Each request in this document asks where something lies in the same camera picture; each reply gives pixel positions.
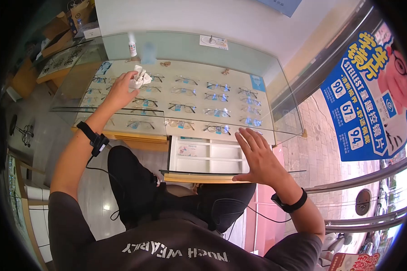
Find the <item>essilor logo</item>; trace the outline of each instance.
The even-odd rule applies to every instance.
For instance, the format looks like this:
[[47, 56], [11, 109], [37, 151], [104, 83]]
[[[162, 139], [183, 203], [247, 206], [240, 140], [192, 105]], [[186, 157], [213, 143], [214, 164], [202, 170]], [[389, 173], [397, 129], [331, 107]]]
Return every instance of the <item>essilor logo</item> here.
[[386, 99], [386, 107], [388, 108], [389, 111], [393, 112], [394, 106], [391, 100]]

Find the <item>stool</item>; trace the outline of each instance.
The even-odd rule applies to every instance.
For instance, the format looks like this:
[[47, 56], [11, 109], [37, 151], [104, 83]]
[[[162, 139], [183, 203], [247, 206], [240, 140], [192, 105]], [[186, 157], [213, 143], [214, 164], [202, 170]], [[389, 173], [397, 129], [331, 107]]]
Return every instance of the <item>stool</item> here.
[[12, 136], [14, 135], [15, 129], [17, 129], [21, 133], [21, 140], [24, 143], [25, 146], [30, 148], [30, 138], [34, 136], [33, 134], [33, 126], [32, 125], [26, 125], [24, 126], [24, 129], [16, 127], [16, 120], [17, 116], [14, 115], [12, 116], [11, 124], [9, 126], [9, 135]]

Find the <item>water bottle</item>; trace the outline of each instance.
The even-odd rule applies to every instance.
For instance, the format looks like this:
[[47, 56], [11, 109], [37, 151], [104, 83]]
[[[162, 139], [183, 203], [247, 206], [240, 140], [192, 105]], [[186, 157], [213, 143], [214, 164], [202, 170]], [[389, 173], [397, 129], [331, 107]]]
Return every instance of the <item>water bottle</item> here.
[[81, 21], [81, 19], [77, 20], [77, 26], [78, 26], [78, 29], [81, 29], [83, 27], [83, 22]]

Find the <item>person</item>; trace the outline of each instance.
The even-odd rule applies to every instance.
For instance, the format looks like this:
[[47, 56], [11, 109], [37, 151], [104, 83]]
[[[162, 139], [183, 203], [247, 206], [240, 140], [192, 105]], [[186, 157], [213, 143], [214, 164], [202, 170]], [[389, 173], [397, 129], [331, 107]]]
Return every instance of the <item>person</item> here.
[[389, 90], [398, 114], [405, 115], [407, 110], [407, 63], [398, 50], [396, 42], [386, 47], [389, 62], [380, 71], [378, 84], [381, 93]]
[[[128, 91], [137, 72], [122, 74], [98, 109], [86, 120], [100, 134], [110, 117], [139, 90]], [[92, 146], [79, 129], [61, 154], [49, 197], [50, 249], [57, 270], [312, 270], [325, 235], [324, 220], [310, 199], [291, 213], [298, 233], [275, 244], [264, 257], [223, 239], [243, 213], [256, 183], [272, 187], [284, 204], [303, 198], [303, 190], [278, 162], [264, 137], [240, 129], [235, 137], [250, 172], [233, 177], [247, 183], [204, 184], [197, 195], [176, 197], [157, 187], [156, 177], [130, 149], [110, 149], [111, 188], [126, 231], [96, 241], [78, 205], [78, 182]]]

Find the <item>right hand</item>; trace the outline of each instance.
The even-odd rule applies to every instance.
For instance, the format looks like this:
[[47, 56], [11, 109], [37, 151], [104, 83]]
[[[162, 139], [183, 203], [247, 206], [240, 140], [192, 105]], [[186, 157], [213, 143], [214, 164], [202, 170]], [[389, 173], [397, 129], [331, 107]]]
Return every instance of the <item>right hand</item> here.
[[250, 172], [234, 176], [233, 181], [256, 182], [274, 188], [283, 183], [284, 180], [291, 178], [291, 175], [279, 163], [270, 145], [261, 134], [250, 128], [240, 128], [239, 133], [235, 133], [235, 138], [246, 156]]
[[138, 74], [136, 71], [121, 74], [112, 85], [109, 94], [102, 103], [103, 107], [107, 107], [113, 113], [116, 113], [128, 105], [139, 94], [138, 89], [132, 92], [128, 90], [128, 84], [136, 74]]

